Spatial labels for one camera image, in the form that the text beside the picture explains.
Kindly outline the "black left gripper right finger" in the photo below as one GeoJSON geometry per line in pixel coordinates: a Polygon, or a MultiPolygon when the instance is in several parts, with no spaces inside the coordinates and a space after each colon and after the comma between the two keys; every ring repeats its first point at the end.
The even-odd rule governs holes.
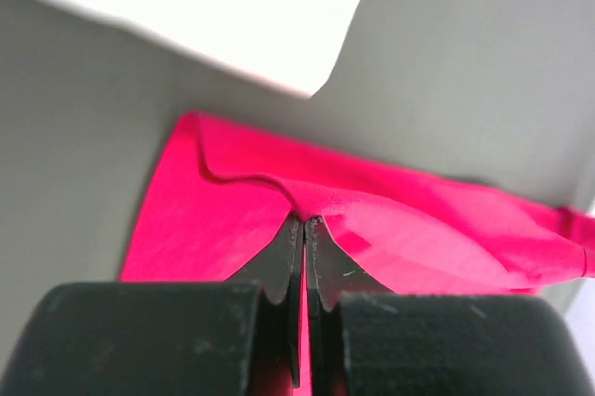
{"type": "Polygon", "coordinates": [[[562,317],[539,297],[401,295],[305,225],[315,395],[590,395],[562,317]]]}

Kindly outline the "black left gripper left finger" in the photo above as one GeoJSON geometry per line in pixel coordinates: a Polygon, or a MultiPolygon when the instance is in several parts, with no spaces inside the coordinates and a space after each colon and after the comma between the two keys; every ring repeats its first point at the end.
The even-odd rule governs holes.
{"type": "Polygon", "coordinates": [[[303,225],[289,215],[229,279],[78,283],[36,305],[5,395],[289,395],[298,387],[303,225]]]}

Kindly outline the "pink red t shirt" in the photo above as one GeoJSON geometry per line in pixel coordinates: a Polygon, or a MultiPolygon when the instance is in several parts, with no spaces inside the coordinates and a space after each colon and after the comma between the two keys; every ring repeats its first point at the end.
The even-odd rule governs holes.
{"type": "Polygon", "coordinates": [[[533,294],[594,273],[583,214],[191,112],[162,152],[121,277],[228,277],[291,211],[321,216],[358,264],[408,294],[533,294]]]}

